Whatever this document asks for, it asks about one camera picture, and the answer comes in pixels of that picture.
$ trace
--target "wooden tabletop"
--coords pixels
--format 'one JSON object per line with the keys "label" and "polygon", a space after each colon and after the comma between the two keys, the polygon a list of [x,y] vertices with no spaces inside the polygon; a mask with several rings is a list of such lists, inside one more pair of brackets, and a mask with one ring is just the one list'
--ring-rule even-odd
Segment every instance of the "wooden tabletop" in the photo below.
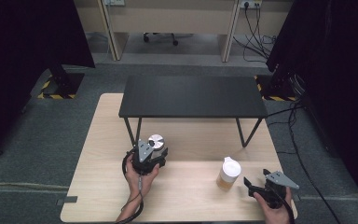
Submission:
{"label": "wooden tabletop", "polygon": [[[118,117],[122,93],[106,93],[97,105],[80,155],[68,197],[64,222],[115,221],[129,196],[121,171],[126,151],[132,149],[124,120]],[[137,119],[131,120],[135,125]],[[249,134],[256,119],[241,120]],[[239,144],[235,119],[144,119],[141,139],[162,135],[169,148],[145,197],[137,222],[263,220],[263,213],[243,185],[246,176],[255,186],[265,184],[263,169],[281,171],[269,130],[263,121],[247,148]],[[215,180],[226,156],[238,161],[242,171],[229,191]]]}

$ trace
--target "cup lid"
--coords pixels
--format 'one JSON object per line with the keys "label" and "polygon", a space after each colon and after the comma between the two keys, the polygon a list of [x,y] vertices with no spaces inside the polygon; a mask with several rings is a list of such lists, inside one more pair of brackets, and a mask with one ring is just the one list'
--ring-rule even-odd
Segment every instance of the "cup lid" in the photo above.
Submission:
{"label": "cup lid", "polygon": [[228,176],[236,177],[241,173],[241,166],[237,161],[227,160],[223,163],[223,171]]}

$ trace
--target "black curtain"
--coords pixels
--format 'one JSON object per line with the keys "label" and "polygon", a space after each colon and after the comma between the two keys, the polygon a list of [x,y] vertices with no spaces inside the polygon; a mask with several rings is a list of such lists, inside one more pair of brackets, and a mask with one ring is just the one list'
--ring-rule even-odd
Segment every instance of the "black curtain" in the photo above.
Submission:
{"label": "black curtain", "polygon": [[73,1],[0,1],[0,140],[46,69],[94,67]]}
{"label": "black curtain", "polygon": [[358,4],[296,0],[267,65],[272,89],[304,79],[304,104],[358,185]]}

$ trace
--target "power outlet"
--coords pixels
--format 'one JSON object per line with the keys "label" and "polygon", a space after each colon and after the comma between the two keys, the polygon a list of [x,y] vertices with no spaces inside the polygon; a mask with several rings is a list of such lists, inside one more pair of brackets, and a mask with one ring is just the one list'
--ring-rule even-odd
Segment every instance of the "power outlet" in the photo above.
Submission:
{"label": "power outlet", "polygon": [[241,8],[245,8],[245,3],[249,3],[248,9],[257,9],[261,8],[262,0],[242,0],[241,1]]}
{"label": "power outlet", "polygon": [[126,6],[125,0],[104,0],[104,4],[107,6],[115,6],[115,7]]}

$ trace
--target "yellow black hazard tape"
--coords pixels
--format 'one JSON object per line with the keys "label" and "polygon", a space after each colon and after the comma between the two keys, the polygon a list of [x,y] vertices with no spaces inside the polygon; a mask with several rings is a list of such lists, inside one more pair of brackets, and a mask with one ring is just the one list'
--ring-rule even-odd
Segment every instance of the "yellow black hazard tape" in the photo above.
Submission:
{"label": "yellow black hazard tape", "polygon": [[51,80],[53,79],[53,75],[50,75],[48,80],[43,85],[39,95],[37,96],[38,99],[54,99],[54,100],[61,100],[61,99],[74,99],[75,94],[58,94],[58,93],[46,93],[46,89],[50,84]]}
{"label": "yellow black hazard tape", "polygon": [[263,100],[271,100],[271,101],[295,101],[296,97],[292,96],[283,96],[283,95],[264,95],[263,94],[263,87],[260,83],[260,80],[257,76],[255,76],[255,83],[257,84],[258,91],[261,94]]}

